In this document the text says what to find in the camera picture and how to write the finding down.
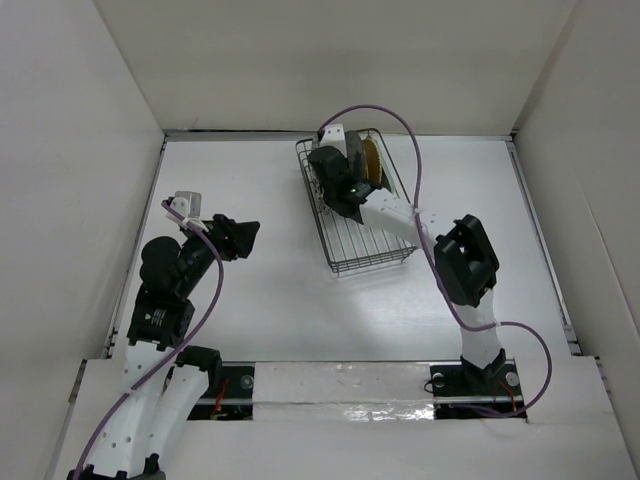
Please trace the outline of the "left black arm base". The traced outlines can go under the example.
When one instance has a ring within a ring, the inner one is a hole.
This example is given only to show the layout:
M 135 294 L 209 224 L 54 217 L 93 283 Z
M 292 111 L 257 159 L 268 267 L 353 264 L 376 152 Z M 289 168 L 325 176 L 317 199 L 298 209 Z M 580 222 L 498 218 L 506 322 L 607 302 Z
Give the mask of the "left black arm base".
M 197 401 L 192 421 L 249 421 L 253 419 L 255 364 L 224 362 L 221 380 Z

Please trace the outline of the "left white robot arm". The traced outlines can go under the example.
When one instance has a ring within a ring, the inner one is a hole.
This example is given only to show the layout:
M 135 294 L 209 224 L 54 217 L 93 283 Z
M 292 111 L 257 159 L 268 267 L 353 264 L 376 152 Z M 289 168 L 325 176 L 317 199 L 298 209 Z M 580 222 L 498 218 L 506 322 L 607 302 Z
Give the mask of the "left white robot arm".
M 126 334 L 122 387 L 93 431 L 71 479 L 163 479 L 170 449 L 202 397 L 226 390 L 219 351 L 192 345 L 189 297 L 211 266 L 247 258 L 260 229 L 222 214 L 182 219 L 184 242 L 170 236 L 141 251 L 141 285 Z

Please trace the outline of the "yellow patterned plate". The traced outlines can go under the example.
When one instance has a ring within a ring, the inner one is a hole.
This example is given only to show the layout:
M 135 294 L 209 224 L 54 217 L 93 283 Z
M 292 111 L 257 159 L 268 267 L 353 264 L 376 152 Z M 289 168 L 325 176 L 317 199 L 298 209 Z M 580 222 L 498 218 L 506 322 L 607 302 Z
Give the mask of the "yellow patterned plate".
M 371 183 L 382 186 L 383 167 L 379 148 L 376 142 L 367 137 L 362 140 L 365 155 L 365 175 Z

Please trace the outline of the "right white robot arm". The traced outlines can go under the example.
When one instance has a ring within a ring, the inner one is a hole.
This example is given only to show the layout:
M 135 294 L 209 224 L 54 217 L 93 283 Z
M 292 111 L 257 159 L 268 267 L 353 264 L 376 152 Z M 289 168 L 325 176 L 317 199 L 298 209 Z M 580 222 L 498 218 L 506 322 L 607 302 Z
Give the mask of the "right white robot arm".
M 380 184 L 358 178 L 338 148 L 318 147 L 308 155 L 308 163 L 331 210 L 422 249 L 461 329 L 463 384 L 474 393 L 494 386 L 506 359 L 493 313 L 499 261 L 481 221 L 466 215 L 455 220 L 448 233 L 433 236 L 417 207 Z

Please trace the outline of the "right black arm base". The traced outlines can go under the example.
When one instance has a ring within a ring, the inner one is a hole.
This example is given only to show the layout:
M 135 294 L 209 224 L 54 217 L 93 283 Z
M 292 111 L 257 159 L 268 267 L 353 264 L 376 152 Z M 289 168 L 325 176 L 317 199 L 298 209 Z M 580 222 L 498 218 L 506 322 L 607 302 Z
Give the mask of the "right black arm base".
M 423 390 L 437 420 L 500 418 L 525 405 L 516 363 L 504 351 L 484 370 L 463 358 L 431 363 Z

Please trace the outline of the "grey deer round plate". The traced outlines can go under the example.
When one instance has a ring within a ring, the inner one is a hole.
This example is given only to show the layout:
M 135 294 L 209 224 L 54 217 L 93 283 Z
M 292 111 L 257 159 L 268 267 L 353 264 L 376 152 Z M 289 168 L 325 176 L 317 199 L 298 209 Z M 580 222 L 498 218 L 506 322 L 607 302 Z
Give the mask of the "grey deer round plate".
M 345 132 L 347 160 L 350 172 L 357 182 L 366 180 L 367 166 L 364 143 L 358 132 L 349 130 Z

